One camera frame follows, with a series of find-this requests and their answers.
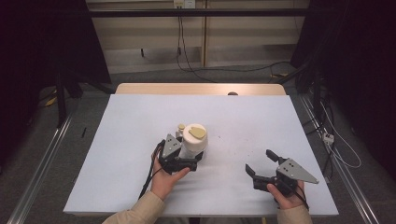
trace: wire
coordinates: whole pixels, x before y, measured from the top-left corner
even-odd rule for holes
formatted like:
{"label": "wire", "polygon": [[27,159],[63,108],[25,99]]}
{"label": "wire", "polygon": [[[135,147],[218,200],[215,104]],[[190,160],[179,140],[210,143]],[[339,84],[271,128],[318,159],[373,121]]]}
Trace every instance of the wire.
{"label": "wire", "polygon": [[329,123],[330,123],[330,125],[332,126],[334,132],[335,132],[335,133],[344,141],[344,143],[346,143],[346,145],[352,150],[352,152],[355,154],[355,156],[356,156],[356,157],[358,158],[358,160],[359,160],[359,165],[356,165],[356,166],[355,166],[355,165],[351,165],[351,164],[345,162],[340,156],[337,155],[337,153],[334,152],[334,150],[333,150],[332,147],[329,145],[329,143],[325,143],[325,144],[329,147],[329,150],[334,154],[334,157],[337,158],[339,161],[341,161],[344,165],[349,166],[349,167],[351,167],[351,168],[359,168],[359,167],[361,167],[361,158],[359,157],[358,153],[356,153],[356,151],[353,149],[353,147],[341,136],[341,134],[340,134],[339,132],[337,132],[337,130],[336,130],[336,129],[334,128],[334,126],[332,125],[332,122],[330,121],[329,114],[327,113],[327,111],[326,111],[326,109],[325,109],[323,103],[320,102],[320,104],[321,104],[321,106],[323,107],[324,113],[326,114],[326,117],[328,118]]}
{"label": "wire", "polygon": [[160,169],[160,170],[156,171],[156,172],[154,173],[154,175],[151,175],[151,173],[152,173],[152,168],[154,167],[154,160],[155,160],[155,157],[157,156],[158,152],[161,150],[161,147],[163,147],[164,145],[165,145],[165,140],[163,139],[163,140],[155,147],[154,152],[153,152],[152,155],[151,155],[151,165],[150,165],[149,170],[148,170],[148,177],[147,177],[147,179],[146,179],[145,184],[143,185],[142,191],[140,192],[139,199],[146,193],[146,190],[147,190],[147,188],[148,188],[148,186],[149,186],[149,182],[151,181],[152,177],[154,177],[154,175],[156,175],[156,174],[161,170],[161,169]]}
{"label": "wire", "polygon": [[305,133],[305,135],[309,135],[309,134],[311,134],[311,133],[315,133],[315,132],[317,132],[317,131],[320,131],[321,128],[323,127],[325,121],[326,121],[326,119],[322,119],[321,122],[320,122],[320,124],[319,124],[319,126],[318,126],[316,129],[314,129],[314,130],[312,130],[312,131],[309,131],[308,133]]}
{"label": "wire", "polygon": [[326,161],[325,161],[325,163],[324,163],[324,166],[323,166],[323,169],[322,169],[322,174],[324,175],[324,173],[326,172],[326,169],[327,169],[327,164],[329,164],[329,162],[330,162],[330,166],[331,166],[331,172],[330,172],[330,178],[332,178],[332,160],[331,160],[331,158],[332,158],[332,152],[334,151],[334,146],[335,146],[335,143],[332,143],[332,150],[330,151],[330,152],[328,152],[327,150],[326,150],[326,152],[327,152],[327,159],[326,159]]}
{"label": "wire", "polygon": [[304,206],[305,206],[306,209],[309,211],[309,206],[308,206],[308,202],[306,201],[305,193],[304,193],[304,191],[300,188],[300,186],[297,185],[297,186],[300,188],[301,192],[303,193],[304,198],[303,198],[299,193],[297,193],[297,190],[292,189],[292,188],[291,188],[289,185],[287,185],[283,180],[281,180],[281,179],[278,179],[278,180],[279,180],[279,182],[280,182],[284,187],[286,187],[288,190],[290,190],[291,193],[293,193],[295,196],[297,196],[297,198],[299,198],[299,199],[303,202]]}
{"label": "wire", "polygon": [[[181,38],[182,43],[183,43],[184,56],[185,56],[185,58],[186,58],[187,65],[189,66],[190,69],[182,68],[182,67],[180,66],[180,62],[179,62],[179,60],[178,60],[178,56],[179,56],[179,53],[180,53],[180,51],[181,51],[181,49],[180,49],[180,38]],[[179,69],[182,70],[182,71],[185,71],[185,72],[193,72],[194,75],[195,75],[196,77],[200,78],[200,79],[203,79],[203,80],[206,80],[206,81],[209,81],[209,82],[217,83],[217,82],[214,81],[214,80],[211,80],[211,79],[208,79],[208,78],[205,78],[205,77],[198,76],[198,75],[196,74],[196,72],[199,72],[199,71],[255,72],[255,71],[260,71],[260,70],[263,70],[263,69],[266,69],[266,68],[270,68],[270,69],[271,69],[271,79],[270,79],[270,81],[271,81],[272,78],[273,78],[272,67],[273,67],[274,65],[281,64],[281,63],[288,63],[288,64],[290,64],[290,62],[277,62],[277,63],[272,63],[272,64],[270,64],[270,65],[266,65],[266,66],[263,66],[263,67],[259,67],[259,68],[241,69],[241,70],[238,70],[238,69],[224,69],[224,68],[200,68],[200,69],[192,69],[192,67],[191,67],[191,65],[190,65],[190,62],[189,62],[189,58],[188,58],[188,56],[187,56],[187,52],[186,52],[186,44],[185,44],[185,40],[184,40],[183,19],[182,19],[181,17],[178,17],[177,66],[178,66]]]}
{"label": "wire", "polygon": [[[179,54],[179,49],[180,49],[180,27],[181,27],[181,38],[182,38],[182,41],[183,41],[184,56],[185,56],[185,58],[186,58],[187,65],[189,66],[190,70],[183,69],[183,68],[180,66],[180,63],[179,63],[179,61],[178,61],[178,54]],[[205,81],[208,81],[208,82],[217,83],[217,82],[214,81],[214,80],[211,80],[211,79],[208,79],[208,78],[205,78],[205,77],[198,76],[198,74],[196,74],[195,71],[191,68],[190,62],[189,62],[189,58],[187,57],[187,52],[186,52],[186,43],[185,43],[185,41],[184,41],[183,19],[182,19],[181,17],[178,17],[177,65],[178,65],[178,67],[179,67],[181,70],[186,71],[186,72],[192,72],[196,77],[198,77],[198,78],[200,78],[200,79],[202,79],[202,80],[205,80]]]}

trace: gray carpet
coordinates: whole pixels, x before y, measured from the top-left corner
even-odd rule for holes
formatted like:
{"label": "gray carpet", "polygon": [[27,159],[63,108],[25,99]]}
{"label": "gray carpet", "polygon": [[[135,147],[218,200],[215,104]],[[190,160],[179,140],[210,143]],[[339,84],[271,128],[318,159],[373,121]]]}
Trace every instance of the gray carpet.
{"label": "gray carpet", "polygon": [[[255,68],[259,68],[259,66],[226,67],[226,69],[245,70]],[[289,73],[292,68],[286,64],[280,64],[274,66],[272,70],[273,74],[283,74]],[[270,81],[271,71],[270,69],[251,72],[212,70],[197,72],[197,74],[221,83],[266,83]],[[114,83],[108,85],[112,88],[116,88],[122,82],[206,82],[193,73],[180,70],[120,74],[112,76],[112,80]],[[81,99],[67,99],[69,105],[78,101],[78,109],[40,191],[35,197],[25,223],[101,223],[105,219],[105,217],[75,217],[63,213],[68,195],[73,188],[73,181],[78,176],[109,98],[108,95],[89,85],[81,84],[81,87],[84,90]],[[285,90],[293,101],[301,123],[310,120],[292,81],[285,85]],[[395,182],[371,157],[359,137],[353,134],[350,124],[343,116],[342,109],[337,107],[336,99],[332,100],[332,109],[337,131],[355,148],[362,160],[362,166],[358,169],[350,169],[351,173],[374,208],[379,222],[396,223],[394,213],[396,211]],[[28,128],[28,134],[22,139],[19,149],[8,160],[4,172],[0,175],[0,223],[7,223],[18,199],[50,143],[56,124],[56,105],[48,107],[41,107],[40,105]],[[304,129],[309,132],[314,129],[314,126],[308,123],[304,126]],[[319,166],[323,167],[327,158],[323,144],[316,133],[309,134],[307,138]],[[337,141],[337,138],[336,146],[345,161],[353,164],[357,163],[355,156],[345,144]],[[330,167],[325,175],[330,175]],[[328,186],[340,215],[336,217],[315,217],[314,223],[364,223],[343,180],[335,169],[331,181]],[[161,218],[158,223],[186,223],[186,221],[186,218]],[[205,219],[206,223],[257,223],[258,221],[260,220],[255,218]],[[267,223],[276,223],[276,219],[268,217]]]}

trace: wrist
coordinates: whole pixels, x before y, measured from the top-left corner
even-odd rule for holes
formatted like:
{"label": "wrist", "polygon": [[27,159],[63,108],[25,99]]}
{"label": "wrist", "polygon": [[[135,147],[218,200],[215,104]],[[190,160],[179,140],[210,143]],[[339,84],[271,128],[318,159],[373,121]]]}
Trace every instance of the wrist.
{"label": "wrist", "polygon": [[157,195],[157,197],[159,197],[161,200],[165,201],[167,194],[165,194],[164,192],[162,192],[161,190],[158,190],[158,189],[151,189],[150,191],[153,194]]}

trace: metal rail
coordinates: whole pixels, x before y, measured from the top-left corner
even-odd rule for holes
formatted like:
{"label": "metal rail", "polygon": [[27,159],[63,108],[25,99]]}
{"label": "metal rail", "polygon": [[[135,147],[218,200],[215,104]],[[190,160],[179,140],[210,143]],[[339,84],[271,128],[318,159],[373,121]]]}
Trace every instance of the metal rail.
{"label": "metal rail", "polygon": [[[306,99],[303,96],[300,96],[300,99],[304,105],[304,108],[306,110],[306,113],[308,114],[309,118],[313,120],[314,126],[317,128],[319,127],[318,121],[315,119],[315,113],[312,111],[310,108],[313,108],[313,105],[309,98],[306,97]],[[319,138],[321,139],[322,132],[318,131]],[[328,153],[330,153],[330,148],[329,146],[326,146],[326,150]],[[341,158],[340,153],[338,152],[337,147],[334,148],[334,152],[337,153],[337,156]],[[341,179],[344,182],[344,185],[346,186],[347,191],[349,192],[352,201],[355,203],[357,209],[361,213],[361,217],[364,220],[364,223],[367,224],[379,224],[379,220],[375,215],[374,209],[370,205],[369,201],[367,200],[366,196],[364,195],[363,191],[361,190],[361,187],[359,187],[358,182],[356,182],[355,178],[353,177],[352,173],[350,173],[349,169],[347,168],[346,165],[344,165],[342,162],[337,160],[334,155],[332,155],[332,162],[337,169],[338,173],[341,176]]]}
{"label": "metal rail", "polygon": [[36,11],[40,16],[51,17],[296,17],[334,15],[334,8],[182,8],[182,9],[93,9]]}
{"label": "metal rail", "polygon": [[24,193],[22,194],[20,200],[17,203],[14,211],[11,214],[7,224],[22,224],[24,223],[30,208],[32,207],[35,197],[40,190],[41,184],[44,181],[44,178],[47,175],[48,170],[50,169],[50,165],[52,164],[53,159],[56,156],[59,146],[64,139],[64,135],[69,128],[71,119],[78,108],[79,100],[73,108],[70,110],[69,115],[67,116],[64,124],[57,128],[55,134],[52,137],[51,142],[47,148],[46,153],[44,154],[43,159],[35,170],[35,174],[30,180],[28,186],[26,187]]}

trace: finger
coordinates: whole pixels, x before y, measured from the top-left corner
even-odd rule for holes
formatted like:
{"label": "finger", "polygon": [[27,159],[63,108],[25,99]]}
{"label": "finger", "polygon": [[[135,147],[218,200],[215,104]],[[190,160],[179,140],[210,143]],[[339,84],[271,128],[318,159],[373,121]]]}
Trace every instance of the finger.
{"label": "finger", "polygon": [[274,198],[276,198],[279,204],[288,202],[288,199],[286,199],[285,196],[283,196],[283,194],[273,184],[267,184],[267,189],[274,196]]}
{"label": "finger", "polygon": [[298,180],[297,181],[297,185],[299,188],[297,188],[297,192],[302,195],[302,193],[304,193],[304,181],[302,180]]}
{"label": "finger", "polygon": [[182,169],[181,171],[175,173],[174,175],[172,175],[172,178],[175,180],[175,182],[177,182],[179,179],[183,178],[184,176],[186,176],[186,174],[188,174],[190,171],[189,167],[186,167],[184,169]]}
{"label": "finger", "polygon": [[154,151],[151,153],[151,158],[154,159],[154,158],[158,157],[158,154],[160,153],[160,151],[161,151],[162,148],[163,148],[163,147],[158,147],[156,150],[154,150]]}
{"label": "finger", "polygon": [[156,172],[156,171],[158,171],[159,169],[161,169],[162,168],[162,166],[161,166],[161,164],[160,164],[160,161],[158,160],[158,157],[157,156],[155,156],[154,157],[154,166],[153,166],[153,171],[154,172]]}

